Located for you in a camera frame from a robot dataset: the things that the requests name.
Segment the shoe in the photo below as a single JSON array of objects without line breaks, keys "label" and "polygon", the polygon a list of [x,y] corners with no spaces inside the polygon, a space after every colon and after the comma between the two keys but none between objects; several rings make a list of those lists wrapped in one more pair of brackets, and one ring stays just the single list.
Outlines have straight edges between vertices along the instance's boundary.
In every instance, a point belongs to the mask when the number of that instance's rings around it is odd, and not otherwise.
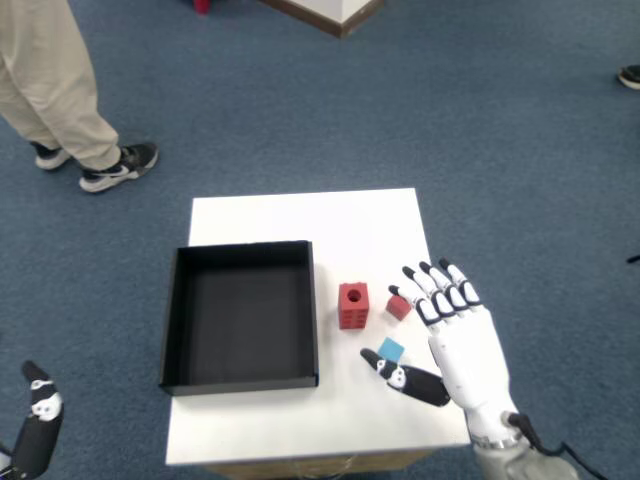
[{"label": "shoe", "polygon": [[130,145],[120,149],[120,161],[106,170],[84,170],[80,187],[98,193],[126,180],[136,180],[153,168],[158,161],[158,147],[153,143]]},{"label": "shoe", "polygon": [[620,69],[618,80],[626,87],[640,90],[640,65],[629,65]]},{"label": "shoe", "polygon": [[31,145],[36,149],[36,165],[43,170],[55,170],[56,168],[60,168],[71,158],[71,155],[65,152],[62,148],[49,150],[44,145],[40,145],[35,142],[31,142]]}]

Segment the wooden baseboard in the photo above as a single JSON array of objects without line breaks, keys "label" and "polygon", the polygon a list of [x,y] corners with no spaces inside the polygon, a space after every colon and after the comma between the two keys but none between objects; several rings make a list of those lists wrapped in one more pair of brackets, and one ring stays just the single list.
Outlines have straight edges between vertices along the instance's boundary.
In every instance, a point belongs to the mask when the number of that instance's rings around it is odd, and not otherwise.
[{"label": "wooden baseboard", "polygon": [[384,0],[370,0],[369,3],[364,5],[360,10],[353,14],[348,20],[343,23],[331,20],[323,15],[320,15],[308,8],[302,7],[288,0],[260,0],[262,3],[266,3],[272,8],[286,13],[298,20],[302,20],[305,23],[313,25],[319,28],[323,32],[329,33],[334,37],[345,38],[357,27],[362,25],[364,21],[377,12],[384,5]]}]

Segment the khaki pants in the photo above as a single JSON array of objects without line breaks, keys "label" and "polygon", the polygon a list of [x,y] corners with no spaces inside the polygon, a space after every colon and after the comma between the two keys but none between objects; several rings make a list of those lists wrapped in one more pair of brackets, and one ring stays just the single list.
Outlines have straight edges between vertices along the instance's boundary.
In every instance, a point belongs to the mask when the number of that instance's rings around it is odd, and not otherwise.
[{"label": "khaki pants", "polygon": [[67,0],[0,0],[0,114],[20,135],[103,170],[118,134],[97,110],[89,54]]}]

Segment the red block with hole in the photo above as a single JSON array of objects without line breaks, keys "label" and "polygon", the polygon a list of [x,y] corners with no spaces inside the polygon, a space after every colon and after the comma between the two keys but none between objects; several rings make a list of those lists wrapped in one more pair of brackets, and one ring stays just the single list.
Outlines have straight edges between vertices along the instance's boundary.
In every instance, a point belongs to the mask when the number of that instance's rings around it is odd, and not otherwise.
[{"label": "red block with hole", "polygon": [[411,311],[411,305],[404,298],[398,295],[392,295],[387,302],[387,312],[396,317],[398,320],[404,319]]},{"label": "red block with hole", "polygon": [[193,6],[195,7],[196,12],[205,14],[211,7],[211,0],[193,0]]},{"label": "red block with hole", "polygon": [[343,283],[338,298],[340,328],[364,328],[369,314],[369,292],[366,283]]}]

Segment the white wall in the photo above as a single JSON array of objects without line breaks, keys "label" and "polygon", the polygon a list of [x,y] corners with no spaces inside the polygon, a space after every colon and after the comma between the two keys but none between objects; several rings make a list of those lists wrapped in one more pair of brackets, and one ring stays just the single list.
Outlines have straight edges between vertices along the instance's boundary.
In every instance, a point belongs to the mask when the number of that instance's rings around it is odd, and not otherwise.
[{"label": "white wall", "polygon": [[342,23],[342,4],[345,0],[289,0],[291,3],[308,8],[335,22]]},{"label": "white wall", "polygon": [[369,0],[289,0],[331,20],[343,23],[360,10]]},{"label": "white wall", "polygon": [[342,20],[349,20],[358,10],[364,7],[370,0],[342,0]]}]

